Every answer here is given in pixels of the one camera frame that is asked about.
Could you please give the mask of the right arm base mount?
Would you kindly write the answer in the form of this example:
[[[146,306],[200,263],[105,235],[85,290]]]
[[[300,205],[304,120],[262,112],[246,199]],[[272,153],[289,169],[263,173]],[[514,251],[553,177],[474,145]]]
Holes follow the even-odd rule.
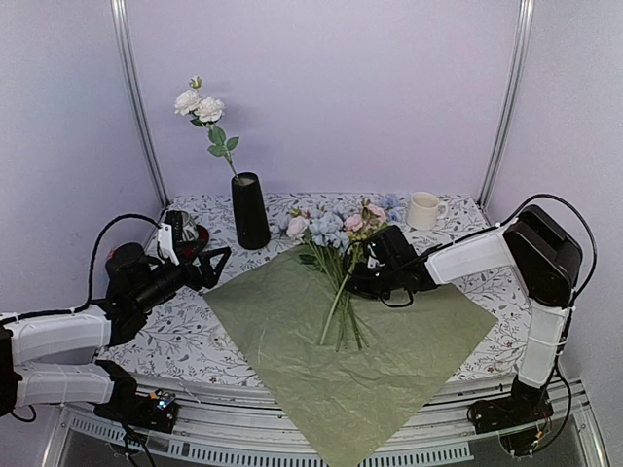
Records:
[[[554,414],[547,389],[534,388],[513,379],[510,394],[504,397],[479,400],[467,409],[467,419],[477,434],[490,433],[525,424],[547,421]],[[513,457],[534,454],[544,436],[543,428],[530,429],[502,435],[502,448]]]

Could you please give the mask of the peach paper flower bouquet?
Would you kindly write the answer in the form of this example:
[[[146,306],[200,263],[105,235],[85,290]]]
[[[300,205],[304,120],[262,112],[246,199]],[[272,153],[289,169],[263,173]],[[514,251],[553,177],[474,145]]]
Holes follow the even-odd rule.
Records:
[[[299,204],[269,222],[272,234],[286,236],[305,246],[300,262],[325,274],[334,298],[324,319],[320,344],[325,344],[330,326],[338,323],[336,349],[346,346],[353,334],[358,349],[367,345],[347,291],[354,270],[367,262],[366,242],[381,229],[401,220],[400,199],[388,194],[377,200],[358,202],[342,197],[323,200],[313,206]]]

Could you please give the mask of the white rose stem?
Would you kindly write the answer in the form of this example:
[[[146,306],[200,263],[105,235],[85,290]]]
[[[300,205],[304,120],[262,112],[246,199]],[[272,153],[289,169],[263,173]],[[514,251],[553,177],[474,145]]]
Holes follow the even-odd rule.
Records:
[[[234,180],[240,184],[233,155],[238,148],[239,137],[228,136],[219,122],[225,115],[226,105],[220,98],[202,95],[203,79],[194,76],[188,82],[188,89],[175,97],[174,114],[186,117],[192,126],[206,131],[209,146],[207,152],[226,161]]]

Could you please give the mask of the green and peach wrapping paper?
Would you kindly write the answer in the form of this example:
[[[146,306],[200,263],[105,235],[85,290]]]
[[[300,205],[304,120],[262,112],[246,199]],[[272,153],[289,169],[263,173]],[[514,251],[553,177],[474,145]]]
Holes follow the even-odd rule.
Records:
[[[356,298],[365,343],[337,346],[333,287],[301,262],[303,253],[279,253],[204,298],[319,456],[331,466],[354,466],[457,372],[495,317],[452,285],[404,308]]]

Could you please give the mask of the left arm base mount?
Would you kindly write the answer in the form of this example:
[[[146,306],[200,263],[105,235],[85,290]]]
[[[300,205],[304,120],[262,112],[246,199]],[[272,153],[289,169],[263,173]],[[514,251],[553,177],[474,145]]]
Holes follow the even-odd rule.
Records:
[[[157,390],[155,396],[139,395],[136,380],[121,366],[108,360],[96,360],[95,364],[113,382],[110,398],[94,405],[95,415],[122,425],[172,433],[179,409],[173,396],[162,390]]]

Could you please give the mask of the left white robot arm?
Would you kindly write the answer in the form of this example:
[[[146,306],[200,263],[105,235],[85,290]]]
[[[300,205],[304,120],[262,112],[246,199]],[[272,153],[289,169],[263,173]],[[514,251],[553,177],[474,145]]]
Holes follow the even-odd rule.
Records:
[[[147,255],[137,243],[117,248],[106,262],[106,296],[83,310],[30,312],[1,321],[1,413],[34,404],[87,402],[97,415],[142,423],[168,417],[165,402],[137,394],[135,379],[118,364],[97,360],[101,347],[132,341],[151,310],[188,287],[213,288],[231,255],[228,247],[176,260]]]

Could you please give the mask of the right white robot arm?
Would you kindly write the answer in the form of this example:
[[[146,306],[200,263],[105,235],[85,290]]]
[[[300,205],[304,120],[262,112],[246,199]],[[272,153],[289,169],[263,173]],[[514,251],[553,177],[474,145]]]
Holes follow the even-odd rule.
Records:
[[[547,384],[566,342],[583,259],[578,242],[544,209],[527,205],[506,223],[421,253],[396,226],[373,234],[363,245],[378,264],[357,264],[346,288],[384,304],[395,290],[414,296],[479,272],[514,269],[531,309],[531,324],[517,375],[525,387],[504,401],[503,415],[510,423],[523,424],[539,411],[535,388]]]

